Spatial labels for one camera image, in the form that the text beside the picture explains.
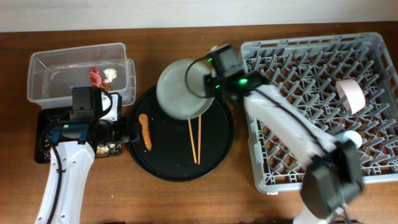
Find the food scraps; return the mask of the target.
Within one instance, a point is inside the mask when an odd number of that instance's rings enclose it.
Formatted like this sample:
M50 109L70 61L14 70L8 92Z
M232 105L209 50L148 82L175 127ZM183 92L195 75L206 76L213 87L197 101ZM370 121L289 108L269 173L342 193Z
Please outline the food scraps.
M97 147L96 157L103 158L108 156L117 156L122 152L122 144L107 144L103 147Z

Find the orange carrot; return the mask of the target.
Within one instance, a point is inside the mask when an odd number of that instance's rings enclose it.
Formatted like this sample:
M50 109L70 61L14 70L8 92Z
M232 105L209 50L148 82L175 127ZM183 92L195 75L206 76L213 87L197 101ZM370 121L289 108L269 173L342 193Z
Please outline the orange carrot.
M152 150L152 143L150 140L150 132L149 132L149 119L146 114L139 115L139 122L142 128L142 137L144 139L144 144L146 148L151 151Z

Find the grey round plate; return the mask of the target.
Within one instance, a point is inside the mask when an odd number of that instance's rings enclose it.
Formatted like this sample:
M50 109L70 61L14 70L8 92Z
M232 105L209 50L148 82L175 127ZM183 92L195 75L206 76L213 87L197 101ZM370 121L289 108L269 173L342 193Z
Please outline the grey round plate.
M188 120L203 114L213 98L204 96L203 77L210 73L206 65L190 59L171 63L157 82L156 96L162 110L170 117Z

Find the red snack wrapper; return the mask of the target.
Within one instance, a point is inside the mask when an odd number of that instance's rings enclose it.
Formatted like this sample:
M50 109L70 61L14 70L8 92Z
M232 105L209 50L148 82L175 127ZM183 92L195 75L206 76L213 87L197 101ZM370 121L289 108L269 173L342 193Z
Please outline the red snack wrapper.
M90 69L90 80L91 84L94 87L105 89L106 91L110 91L107 84L102 80L101 74L96 67Z

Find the wooden chopstick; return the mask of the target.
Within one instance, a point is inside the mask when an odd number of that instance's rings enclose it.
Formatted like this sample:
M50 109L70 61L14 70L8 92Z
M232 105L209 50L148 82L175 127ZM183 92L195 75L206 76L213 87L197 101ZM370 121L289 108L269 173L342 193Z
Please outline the wooden chopstick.
M195 143L193 140L192 124L191 124L190 119L188 119L188 129L189 129L189 133L190 133L190 142L191 142L191 146L192 146L193 160L194 160L194 163L197 164L197 155L196 155L196 151L195 151Z
M201 162L201 115L198 117L198 165Z

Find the white tissue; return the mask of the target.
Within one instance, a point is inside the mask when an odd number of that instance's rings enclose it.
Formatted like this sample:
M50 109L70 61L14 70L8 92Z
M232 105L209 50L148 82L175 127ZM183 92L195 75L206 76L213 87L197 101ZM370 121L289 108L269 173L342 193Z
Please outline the white tissue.
M111 83L118 76L117 71L114 68L107 68L103 71L103 73L105 74L106 77L104 79L105 83Z

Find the pink bowl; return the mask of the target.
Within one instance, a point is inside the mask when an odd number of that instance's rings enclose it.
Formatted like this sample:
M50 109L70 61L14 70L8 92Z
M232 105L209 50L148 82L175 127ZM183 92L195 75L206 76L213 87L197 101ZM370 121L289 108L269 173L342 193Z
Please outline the pink bowl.
M366 106L366 99L359 84L352 79L341 80L336 82L336 90L341 99L343 106L351 114L355 114Z

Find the light blue plastic cup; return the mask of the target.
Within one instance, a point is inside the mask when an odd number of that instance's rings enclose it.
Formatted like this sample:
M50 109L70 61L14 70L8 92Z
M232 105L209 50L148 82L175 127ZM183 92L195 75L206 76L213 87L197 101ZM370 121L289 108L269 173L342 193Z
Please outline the light blue plastic cup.
M352 130L339 133L335 136L335 138L337 140L339 140L339 142L352 141L354 143L356 149L359 149L363 143L363 139L362 139L361 135L359 133L357 133L356 131L352 131Z

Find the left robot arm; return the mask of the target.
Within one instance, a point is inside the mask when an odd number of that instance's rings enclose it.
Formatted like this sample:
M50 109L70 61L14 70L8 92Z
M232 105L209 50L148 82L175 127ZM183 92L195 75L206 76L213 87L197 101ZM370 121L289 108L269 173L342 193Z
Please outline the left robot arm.
M121 115L121 95L97 87L72 91L72 107L49 121L37 147L50 170L36 223L79 223L85 184L99 147L139 140Z

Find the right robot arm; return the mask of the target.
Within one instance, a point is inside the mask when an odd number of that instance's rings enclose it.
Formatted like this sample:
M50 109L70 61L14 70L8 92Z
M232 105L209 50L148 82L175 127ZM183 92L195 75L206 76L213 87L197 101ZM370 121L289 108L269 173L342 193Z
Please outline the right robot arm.
M242 101L245 111L272 131L304 167L300 190L304 203L294 223L350 223L347 206L364 190L360 143L316 127L258 70L247 72L229 44L204 56L215 70L204 78L207 97Z

